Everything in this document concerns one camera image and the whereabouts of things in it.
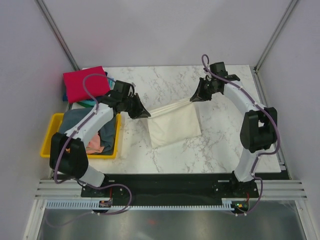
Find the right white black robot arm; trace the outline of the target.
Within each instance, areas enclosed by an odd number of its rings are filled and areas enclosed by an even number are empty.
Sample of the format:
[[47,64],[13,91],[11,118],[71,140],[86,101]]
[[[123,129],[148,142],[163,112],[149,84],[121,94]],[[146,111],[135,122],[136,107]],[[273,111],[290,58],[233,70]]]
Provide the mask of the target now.
[[229,74],[223,62],[204,64],[205,77],[199,79],[191,102],[206,102],[214,94],[228,98],[243,116],[240,142],[243,147],[239,163],[226,186],[235,197],[242,197],[256,187],[255,172],[259,157],[268,155],[271,145],[279,141],[278,113],[273,107],[258,103],[244,88],[240,78]]

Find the cream white t shirt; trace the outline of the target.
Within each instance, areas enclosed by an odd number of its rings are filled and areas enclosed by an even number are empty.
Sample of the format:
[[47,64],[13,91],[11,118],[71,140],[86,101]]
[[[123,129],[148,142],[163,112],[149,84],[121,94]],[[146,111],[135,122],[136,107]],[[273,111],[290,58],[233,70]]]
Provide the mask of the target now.
[[188,98],[153,109],[150,115],[146,123],[154,149],[202,134],[196,107]]

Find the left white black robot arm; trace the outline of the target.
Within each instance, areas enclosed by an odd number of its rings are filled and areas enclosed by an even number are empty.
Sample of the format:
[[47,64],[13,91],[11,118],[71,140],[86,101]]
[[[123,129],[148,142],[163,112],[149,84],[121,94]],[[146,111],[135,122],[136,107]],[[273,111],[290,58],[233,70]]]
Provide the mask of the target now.
[[151,116],[135,92],[134,85],[117,80],[113,89],[96,100],[93,109],[79,123],[64,133],[56,132],[52,136],[49,166],[56,184],[61,183],[58,173],[62,173],[92,188],[99,197],[109,193],[107,177],[89,165],[86,147],[94,135],[121,112],[128,113],[131,119]]

